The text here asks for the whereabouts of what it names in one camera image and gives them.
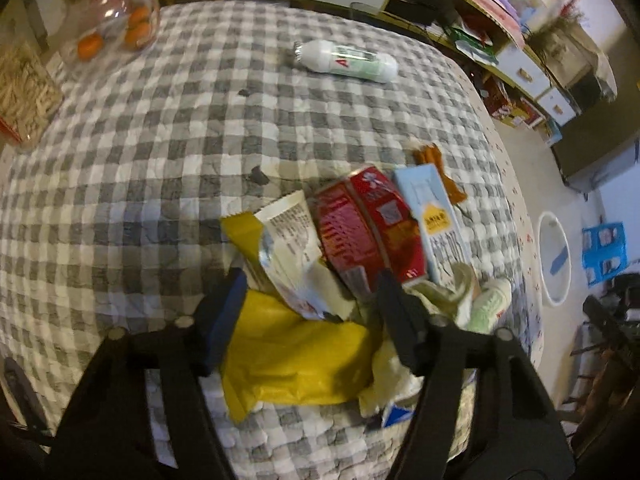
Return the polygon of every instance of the red packaging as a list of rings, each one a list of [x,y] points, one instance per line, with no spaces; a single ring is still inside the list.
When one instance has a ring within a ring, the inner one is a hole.
[[[359,300],[388,267],[400,282],[426,273],[420,232],[396,187],[365,168],[316,194],[324,254]]]

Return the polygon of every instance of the plastic bottle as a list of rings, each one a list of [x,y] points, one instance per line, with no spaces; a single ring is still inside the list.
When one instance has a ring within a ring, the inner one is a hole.
[[[505,278],[489,281],[482,287],[482,293],[473,302],[471,317],[465,330],[490,334],[510,304],[511,282]]]
[[[293,44],[296,61],[314,72],[348,75],[378,83],[393,81],[398,75],[398,62],[389,54],[374,54],[357,46],[333,41],[313,40]]]

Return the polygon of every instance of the trash pile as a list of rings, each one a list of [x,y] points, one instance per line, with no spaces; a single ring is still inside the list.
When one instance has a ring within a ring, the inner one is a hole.
[[[493,331],[511,283],[480,287],[453,206],[466,194],[436,146],[415,158],[390,179],[369,166],[313,196],[297,191],[222,219],[254,282],[221,368],[234,421],[259,401],[358,399],[361,415],[382,427],[411,416],[422,378],[400,364],[374,306],[383,269],[430,314]]]

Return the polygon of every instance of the gray and white checkered bedspread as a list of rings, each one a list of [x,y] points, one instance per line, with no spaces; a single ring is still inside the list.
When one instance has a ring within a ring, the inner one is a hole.
[[[294,40],[392,54],[380,85],[292,68]],[[249,2],[162,10],[158,41],[65,101],[39,147],[18,155],[0,201],[0,343],[31,379],[55,428],[114,325],[156,330],[191,313],[235,252],[221,216],[311,193],[363,164],[412,163],[436,142],[469,195],[462,218],[476,271],[506,275],[505,322],[530,348],[530,312],[500,174],[468,97],[435,49],[341,18]],[[252,169],[268,177],[256,184]],[[157,378],[152,427],[170,462]],[[216,375],[202,381],[241,478],[376,478],[406,425],[367,429],[355,403],[264,405],[239,426]]]

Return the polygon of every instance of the light blue carton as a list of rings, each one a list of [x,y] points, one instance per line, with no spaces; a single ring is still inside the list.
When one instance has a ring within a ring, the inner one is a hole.
[[[421,164],[394,171],[394,181],[420,226],[420,238],[432,282],[453,286],[452,262],[471,264],[471,251],[437,168]]]

